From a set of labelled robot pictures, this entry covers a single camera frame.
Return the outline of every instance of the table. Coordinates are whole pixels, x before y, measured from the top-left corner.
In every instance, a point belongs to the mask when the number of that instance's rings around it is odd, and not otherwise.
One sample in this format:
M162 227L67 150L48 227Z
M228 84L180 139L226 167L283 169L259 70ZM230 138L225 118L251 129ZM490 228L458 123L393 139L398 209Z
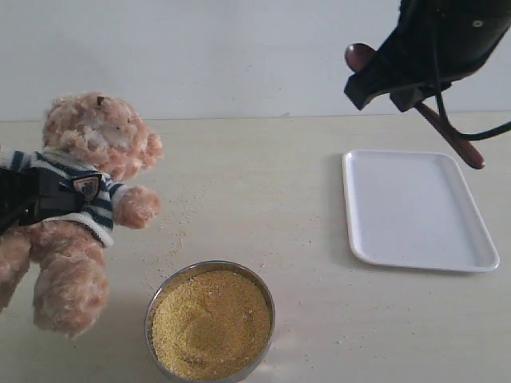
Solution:
M453 114L467 132L511 113ZM1 383L163 383L145 308L164 278L227 259L255 270L276 304L275 340L255 382L507 382L511 378L511 134L477 143L474 171L415 113L401 116L150 121L165 158L137 182L164 211L118 227L107 250L111 302L75 342L32 325L33 265L0 315ZM39 147L41 123L0 124L2 143ZM354 148L445 152L461 164L501 256L488 274L390 270L347 240L341 155Z

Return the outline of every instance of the striped shirt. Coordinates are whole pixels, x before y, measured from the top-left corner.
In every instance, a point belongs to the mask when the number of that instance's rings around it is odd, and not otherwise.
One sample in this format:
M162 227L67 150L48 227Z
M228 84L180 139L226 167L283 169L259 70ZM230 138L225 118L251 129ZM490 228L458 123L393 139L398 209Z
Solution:
M96 198L85 203L79 212L69 213L45 219L68 220L81 223L87 227L103 247L111 247L113 239L113 209L119 203L129 187L118 183L103 172L87 164L79 163L72 156L45 148L41 152L21 152L8 148L0 148L0 168L21 172L28 168L45 168L61 177L61 184L71 190L73 179L77 177L101 174L99 192Z

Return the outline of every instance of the spoon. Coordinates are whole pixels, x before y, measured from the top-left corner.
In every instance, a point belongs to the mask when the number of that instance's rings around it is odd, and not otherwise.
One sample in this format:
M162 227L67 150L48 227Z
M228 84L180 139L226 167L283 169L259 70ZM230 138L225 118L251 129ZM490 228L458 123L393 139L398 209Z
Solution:
M360 72L373 58L376 51L361 42L351 44L344 53L344 60L353 72ZM456 128L451 124L444 124L441 117L423 102L415 104L414 108L428 120L428 122L442 135L452 149L474 169L483 169L485 160L481 153L468 141L459 137Z

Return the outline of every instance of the white tray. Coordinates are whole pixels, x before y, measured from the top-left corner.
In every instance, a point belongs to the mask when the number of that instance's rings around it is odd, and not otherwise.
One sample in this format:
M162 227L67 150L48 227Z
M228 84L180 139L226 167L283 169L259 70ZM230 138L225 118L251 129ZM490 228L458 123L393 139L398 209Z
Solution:
M456 161L440 153L343 156L351 250L364 262L491 271L499 256Z

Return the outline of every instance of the stainless steel bowl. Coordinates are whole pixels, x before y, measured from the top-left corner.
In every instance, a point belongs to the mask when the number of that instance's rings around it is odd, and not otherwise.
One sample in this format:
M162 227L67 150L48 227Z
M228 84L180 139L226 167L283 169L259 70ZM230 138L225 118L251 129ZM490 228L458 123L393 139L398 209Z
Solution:
M264 300L266 302L266 306L270 312L270 320L271 320L271 330L270 336L268 337L267 344L264 349L260 352L259 356L247 367L235 373L229 377L218 379L216 381L210 381L215 383L237 383L242 381L248 375L257 368L257 366L263 361L266 353L270 349L271 341L273 339L273 332L275 328L275 304L273 302L273 297L271 296L270 290L267 288L266 284L263 280L252 270L249 270L245 266L241 266L237 263L229 262L229 261L206 261L196 263L194 265L185 267L182 270L177 271L170 278L165 280L158 291L154 294L153 299L149 303L149 307L147 308L147 312L145 315L145 339L147 341L147 346L151 351L153 356L153 360L156 365L160 369L160 371L169 378L170 381L179 382L179 383L207 383L206 381L190 381L188 379L184 379L182 377L177 376L176 374L168 371L156 357L156 352L153 348L153 339L152 339L152 327L153 327L153 318L156 313L156 308L160 305L160 302L164 299L164 297L176 289L181 283L188 281L190 278L196 277L199 274L207 273L209 271L217 271L217 270L225 270L225 271L234 271L246 279L252 281L257 287L259 287L261 293L263 294Z

